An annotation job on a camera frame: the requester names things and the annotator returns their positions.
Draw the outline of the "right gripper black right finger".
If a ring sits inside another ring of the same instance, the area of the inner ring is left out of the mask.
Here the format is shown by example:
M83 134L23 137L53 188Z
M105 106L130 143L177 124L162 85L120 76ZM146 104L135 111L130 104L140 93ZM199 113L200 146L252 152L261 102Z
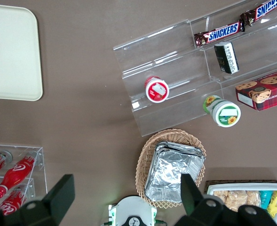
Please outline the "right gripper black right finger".
M205 198L189 174L181 175L181 199L186 214L177 226L218 226L221 223L222 204L212 196Z

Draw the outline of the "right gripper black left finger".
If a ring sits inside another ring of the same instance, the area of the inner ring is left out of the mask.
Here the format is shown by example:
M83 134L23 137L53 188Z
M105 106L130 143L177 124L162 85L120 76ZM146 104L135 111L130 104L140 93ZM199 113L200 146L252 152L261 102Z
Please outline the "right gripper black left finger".
M74 175L65 174L41 199L21 209L23 226L58 226L75 200Z

